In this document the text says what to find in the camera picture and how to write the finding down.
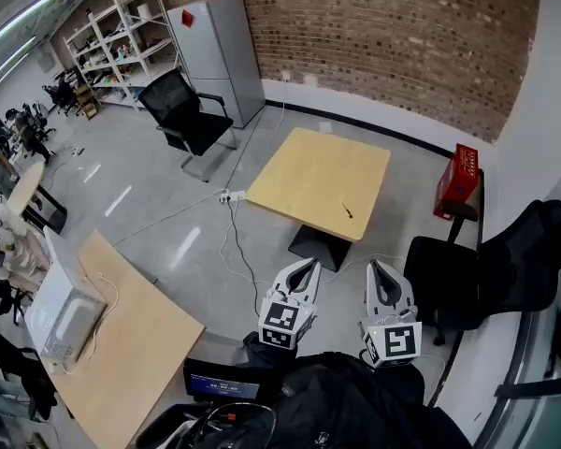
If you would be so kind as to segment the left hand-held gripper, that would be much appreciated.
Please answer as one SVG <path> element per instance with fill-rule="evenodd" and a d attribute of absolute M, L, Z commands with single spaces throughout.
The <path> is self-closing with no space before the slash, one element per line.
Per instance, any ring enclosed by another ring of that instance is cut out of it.
<path fill-rule="evenodd" d="M 301 259 L 282 269 L 263 299 L 258 321 L 259 341 L 293 351 L 317 314 L 313 304 L 322 271 L 315 258 Z M 298 298 L 290 297 L 296 293 Z"/>

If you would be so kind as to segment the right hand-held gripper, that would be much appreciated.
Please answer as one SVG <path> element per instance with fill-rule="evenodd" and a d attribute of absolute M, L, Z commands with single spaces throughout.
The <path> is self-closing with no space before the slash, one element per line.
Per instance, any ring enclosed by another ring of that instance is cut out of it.
<path fill-rule="evenodd" d="M 413 304 L 411 284 L 398 270 L 377 259 L 368 262 L 368 317 L 359 326 L 374 369 L 407 365 L 421 355 L 422 323 Z M 380 316 L 380 309 L 405 310 Z"/>

